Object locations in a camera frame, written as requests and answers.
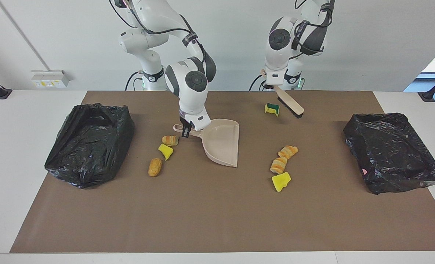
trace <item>black garbage bag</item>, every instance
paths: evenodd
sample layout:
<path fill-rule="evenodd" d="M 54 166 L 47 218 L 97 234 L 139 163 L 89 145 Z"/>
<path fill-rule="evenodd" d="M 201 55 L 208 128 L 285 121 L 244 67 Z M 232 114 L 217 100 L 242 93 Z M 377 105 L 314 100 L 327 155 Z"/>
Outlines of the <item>black garbage bag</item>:
<path fill-rule="evenodd" d="M 372 193 L 435 184 L 435 160 L 405 115 L 356 114 L 343 132 Z"/>
<path fill-rule="evenodd" d="M 102 184 L 116 176 L 133 134 L 127 106 L 75 106 L 44 167 L 57 179 L 79 188 Z"/>

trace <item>brown mat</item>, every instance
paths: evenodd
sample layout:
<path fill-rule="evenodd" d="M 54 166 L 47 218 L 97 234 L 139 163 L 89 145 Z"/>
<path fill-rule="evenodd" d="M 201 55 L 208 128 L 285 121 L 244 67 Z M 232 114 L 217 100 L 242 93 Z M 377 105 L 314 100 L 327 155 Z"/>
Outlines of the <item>brown mat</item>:
<path fill-rule="evenodd" d="M 271 92 L 210 92 L 212 118 L 240 123 L 239 167 L 211 162 L 197 138 L 181 139 L 160 176 L 147 176 L 174 134 L 170 92 L 88 92 L 84 103 L 128 105 L 136 132 L 117 177 L 80 190 L 48 175 L 11 252 L 254 252 L 435 250 L 428 189 L 373 195 L 342 129 L 353 113 L 382 113 L 372 92 L 291 92 L 296 119 L 264 113 Z M 269 167 L 287 144 L 292 181 L 278 193 Z"/>

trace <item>white table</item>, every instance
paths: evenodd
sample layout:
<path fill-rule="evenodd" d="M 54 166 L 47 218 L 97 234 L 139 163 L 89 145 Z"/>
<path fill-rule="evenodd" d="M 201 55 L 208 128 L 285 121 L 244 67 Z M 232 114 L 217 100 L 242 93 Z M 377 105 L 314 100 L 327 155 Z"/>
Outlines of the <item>white table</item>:
<path fill-rule="evenodd" d="M 44 161 L 79 91 L 14 91 L 0 100 L 0 263 L 435 264 L 435 252 L 281 252 L 180 254 L 9 254 L 46 176 Z M 435 104 L 415 93 L 375 92 L 386 113 L 410 119 L 435 158 Z M 435 199 L 435 186 L 429 188 Z"/>

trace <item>beige dustpan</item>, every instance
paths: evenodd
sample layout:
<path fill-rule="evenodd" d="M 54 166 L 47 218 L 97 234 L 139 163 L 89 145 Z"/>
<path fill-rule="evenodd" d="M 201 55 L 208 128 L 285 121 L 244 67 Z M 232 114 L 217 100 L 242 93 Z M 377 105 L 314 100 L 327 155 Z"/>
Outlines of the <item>beige dustpan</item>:
<path fill-rule="evenodd" d="M 174 125 L 173 130 L 181 133 L 182 125 Z M 190 135 L 203 141 L 207 157 L 218 164 L 237 167 L 239 155 L 239 124 L 228 119 L 214 119 L 201 131 L 191 130 Z"/>

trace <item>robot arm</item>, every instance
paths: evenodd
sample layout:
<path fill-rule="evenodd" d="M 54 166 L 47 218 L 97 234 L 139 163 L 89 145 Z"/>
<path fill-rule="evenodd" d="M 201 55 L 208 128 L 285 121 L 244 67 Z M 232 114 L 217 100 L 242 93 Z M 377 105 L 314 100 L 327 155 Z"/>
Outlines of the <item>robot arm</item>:
<path fill-rule="evenodd" d="M 179 97 L 184 137 L 188 137 L 191 128 L 202 130 L 207 127 L 211 120 L 204 103 L 207 83 L 214 79 L 216 66 L 187 20 L 166 0 L 115 0 L 115 3 L 128 9 L 128 20 L 137 27 L 120 36 L 120 45 L 140 59 L 146 89 L 167 87 Z M 149 49 L 166 43 L 169 35 L 180 38 L 192 57 L 173 63 L 164 70 L 159 55 Z"/>
<path fill-rule="evenodd" d="M 317 56 L 323 52 L 335 0 L 312 1 L 320 6 L 320 10 L 310 10 L 318 12 L 316 23 L 285 16 L 277 20 L 271 28 L 265 57 L 267 85 L 290 89 L 301 76 L 303 57 Z"/>

